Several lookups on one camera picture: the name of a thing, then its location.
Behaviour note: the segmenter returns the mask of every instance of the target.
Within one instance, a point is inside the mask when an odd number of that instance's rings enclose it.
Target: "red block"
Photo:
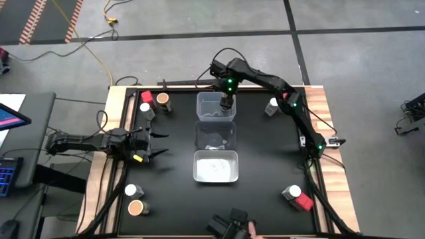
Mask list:
[[[141,95],[141,100],[143,101],[143,103],[148,103],[152,109],[156,108],[157,105],[155,104],[152,93],[150,91],[142,92],[140,95]]]
[[[302,208],[302,210],[309,211],[313,206],[313,200],[311,200],[305,193],[301,193],[301,195],[294,200],[298,205],[298,209]]]

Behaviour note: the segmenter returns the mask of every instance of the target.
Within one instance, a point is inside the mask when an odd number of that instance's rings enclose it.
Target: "yellow tag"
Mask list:
[[[133,155],[133,159],[139,161],[140,163],[143,161],[143,158],[140,157],[139,155]]]

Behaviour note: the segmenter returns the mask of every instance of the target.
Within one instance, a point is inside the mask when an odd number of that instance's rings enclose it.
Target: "cup with brown contents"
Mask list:
[[[149,214],[150,206],[146,202],[133,200],[128,205],[128,213],[132,216],[140,216]]]

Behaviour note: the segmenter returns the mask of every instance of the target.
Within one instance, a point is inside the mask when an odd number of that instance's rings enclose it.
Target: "wooden frame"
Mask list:
[[[208,86],[198,86],[198,88],[206,88]],[[321,117],[323,120],[325,120],[329,125],[332,124],[331,120],[331,114],[329,111],[329,107],[327,105],[325,90],[323,89],[323,86],[293,86],[293,87],[303,87],[305,90],[306,98],[307,98],[307,104],[309,106],[309,109],[313,111],[315,114],[317,114],[319,117]],[[126,99],[126,91],[128,88],[157,88],[162,89],[162,86],[112,86],[110,88],[108,99],[106,100],[106,106],[105,106],[105,112],[108,114],[109,119],[108,123],[105,126],[105,130],[113,129],[116,127],[119,127],[122,120],[122,112],[124,107],[124,102]],[[194,86],[168,86],[169,89],[178,89],[178,88],[195,88]],[[259,86],[239,86],[239,88],[259,88]],[[131,96],[129,98],[128,103],[128,109],[127,109],[127,116],[125,117],[125,129],[129,130],[130,127],[130,121],[133,113],[133,105],[134,105],[134,97]],[[318,120],[315,116],[312,114],[310,115],[311,123],[313,125],[313,128],[316,132],[321,133],[325,136],[331,136],[333,134],[333,130],[330,129],[326,124],[324,124],[322,121]],[[341,154],[338,149],[326,149],[325,154],[332,156],[336,158],[338,161],[342,162]],[[105,198],[106,198],[106,192],[108,189],[108,183],[110,180],[110,175],[112,172],[112,160],[106,159],[106,155],[104,153],[96,152],[93,156],[92,161],[92,167],[90,169],[90,174],[87,180],[87,201],[86,201],[86,208],[84,213],[84,220],[82,222],[80,231],[83,231],[89,223],[93,220],[95,216],[95,209],[98,205],[98,210],[102,207],[104,204]],[[338,213],[338,215],[345,221],[348,227],[353,229],[354,231],[359,231],[359,225],[357,224],[357,217],[355,215],[353,202],[351,200],[351,194],[348,187],[347,178],[345,176],[344,170],[334,162],[328,160],[326,156],[323,156],[322,159],[319,161],[323,180],[325,183],[325,188],[327,192],[327,198],[329,203],[332,205],[332,207],[335,209],[335,211]],[[104,164],[107,163],[106,169],[104,172],[104,176],[101,179],[102,175],[102,169],[104,167]],[[118,179],[120,176],[120,169],[122,168],[122,164],[118,165],[117,170],[117,177],[114,182],[114,186],[118,183]],[[316,175],[316,168],[312,167],[311,171],[313,172],[313,175]],[[112,233],[112,230],[114,228],[114,219],[117,213],[117,202],[118,200],[115,200],[113,205],[111,206],[111,209],[109,211],[107,221],[106,221],[106,230],[105,233]],[[323,207],[321,206],[320,202],[315,199],[315,204],[317,205],[317,211],[318,211],[318,217],[319,217],[319,226],[322,232],[329,232],[329,229],[326,225],[326,219],[325,219],[325,213],[323,210]],[[80,225],[81,220],[83,219],[83,210],[84,210],[84,203],[82,205],[82,208],[80,210],[80,218],[78,219],[78,224]]]

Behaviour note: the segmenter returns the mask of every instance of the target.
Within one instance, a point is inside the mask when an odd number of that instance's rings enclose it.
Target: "blue keyboard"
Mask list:
[[[0,157],[0,197],[7,197],[14,186],[23,158]]]

